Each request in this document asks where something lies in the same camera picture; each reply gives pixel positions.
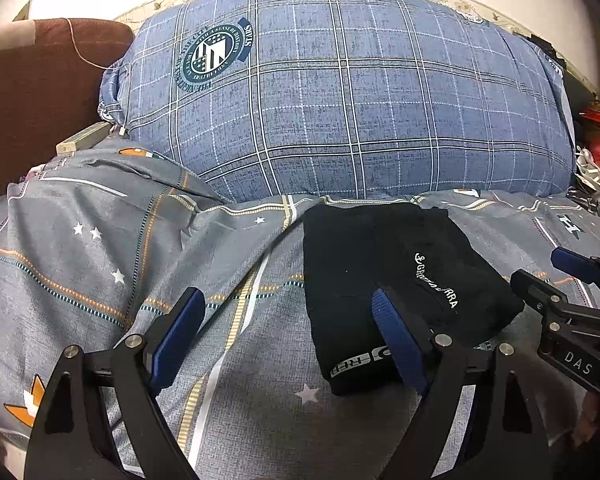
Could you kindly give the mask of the person's hand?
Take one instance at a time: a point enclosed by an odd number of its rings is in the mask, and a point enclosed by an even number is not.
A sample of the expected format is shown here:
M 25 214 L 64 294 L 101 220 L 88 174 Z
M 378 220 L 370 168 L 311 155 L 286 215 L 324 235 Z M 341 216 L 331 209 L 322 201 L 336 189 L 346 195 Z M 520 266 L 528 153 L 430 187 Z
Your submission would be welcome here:
M 572 432 L 575 446 L 580 446 L 594 437 L 600 429 L 600 396 L 588 391 L 582 401 L 582 411 Z

